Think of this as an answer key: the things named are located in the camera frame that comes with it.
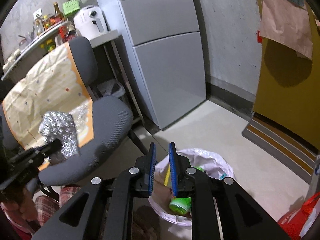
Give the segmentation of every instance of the plaid fabric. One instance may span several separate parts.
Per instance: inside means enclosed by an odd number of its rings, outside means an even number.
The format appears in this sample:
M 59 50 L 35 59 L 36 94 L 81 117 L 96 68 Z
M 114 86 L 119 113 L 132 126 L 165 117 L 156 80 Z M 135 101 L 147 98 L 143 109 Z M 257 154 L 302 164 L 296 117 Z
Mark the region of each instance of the plaid fabric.
M 41 226 L 46 223 L 50 217 L 59 209 L 59 204 L 48 196 L 37 197 L 35 201 L 38 212 L 38 221 Z
M 79 189 L 80 187 L 73 185 L 65 186 L 60 192 L 59 203 L 48 196 L 37 197 L 35 205 L 38 212 L 37 219 L 39 224 L 43 226 Z
M 78 187 L 76 185 L 68 185 L 65 186 L 59 196 L 59 204 L 60 207 L 62 207 L 70 198 L 72 198 L 79 190 L 81 187 Z

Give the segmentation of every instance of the silver bubble wrap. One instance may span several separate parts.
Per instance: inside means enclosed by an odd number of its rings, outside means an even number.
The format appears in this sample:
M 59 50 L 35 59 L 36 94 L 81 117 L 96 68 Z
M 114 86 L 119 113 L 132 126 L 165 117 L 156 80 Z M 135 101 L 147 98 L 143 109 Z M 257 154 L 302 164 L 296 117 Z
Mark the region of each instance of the silver bubble wrap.
M 61 141 L 61 151 L 50 156 L 50 164 L 58 164 L 74 155 L 79 155 L 75 122 L 71 114 L 48 111 L 43 116 L 39 133 L 46 143 L 56 138 Z

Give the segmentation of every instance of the door mat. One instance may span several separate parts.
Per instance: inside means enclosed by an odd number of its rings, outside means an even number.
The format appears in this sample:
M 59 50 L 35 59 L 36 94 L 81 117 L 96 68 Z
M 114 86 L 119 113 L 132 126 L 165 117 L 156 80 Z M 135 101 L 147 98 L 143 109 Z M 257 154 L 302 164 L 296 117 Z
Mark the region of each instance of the door mat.
M 272 122 L 264 116 L 254 114 L 243 130 L 242 136 L 264 149 L 310 184 L 317 149 L 307 142 L 303 143 L 302 138 L 297 140 L 296 134 L 288 135 L 289 132 L 284 132 L 286 130 L 284 127 L 271 124 Z

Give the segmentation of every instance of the metal screw head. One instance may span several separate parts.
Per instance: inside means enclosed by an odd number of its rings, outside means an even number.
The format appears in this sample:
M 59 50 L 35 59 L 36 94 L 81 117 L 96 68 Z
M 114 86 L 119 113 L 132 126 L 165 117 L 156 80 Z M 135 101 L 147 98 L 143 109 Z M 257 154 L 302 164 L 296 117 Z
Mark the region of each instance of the metal screw head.
M 188 174 L 195 174 L 196 173 L 196 169 L 193 167 L 187 168 L 187 173 Z
M 139 169 L 138 169 L 137 167 L 132 167 L 132 168 L 129 170 L 129 172 L 130 172 L 131 174 L 137 174 L 137 173 L 139 172 Z
M 233 184 L 233 179 L 232 178 L 225 178 L 224 183 L 227 185 L 232 185 Z
M 91 180 L 91 183 L 93 184 L 93 185 L 97 185 L 97 184 L 99 184 L 101 182 L 101 179 L 99 178 L 99 177 L 95 177 L 95 178 L 93 178 L 92 180 Z

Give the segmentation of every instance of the glass bottle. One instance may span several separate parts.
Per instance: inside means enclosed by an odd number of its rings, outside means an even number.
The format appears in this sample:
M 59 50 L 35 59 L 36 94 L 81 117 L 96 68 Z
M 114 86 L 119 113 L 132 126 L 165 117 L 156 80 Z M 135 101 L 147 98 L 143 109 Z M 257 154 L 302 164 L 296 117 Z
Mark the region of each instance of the glass bottle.
M 35 29 L 36 29 L 37 35 L 39 36 L 44 31 L 43 25 L 41 24 L 41 21 L 39 19 L 35 20 L 35 25 L 36 25 Z
M 48 29 L 48 28 L 50 28 L 50 22 L 49 22 L 49 19 L 48 19 L 48 16 L 47 15 L 45 15 L 44 17 L 43 17 L 43 27 L 44 27 L 44 29 L 46 30 L 46 29 Z
M 55 23 L 58 23 L 64 19 L 63 13 L 60 11 L 58 2 L 54 3 L 54 20 Z

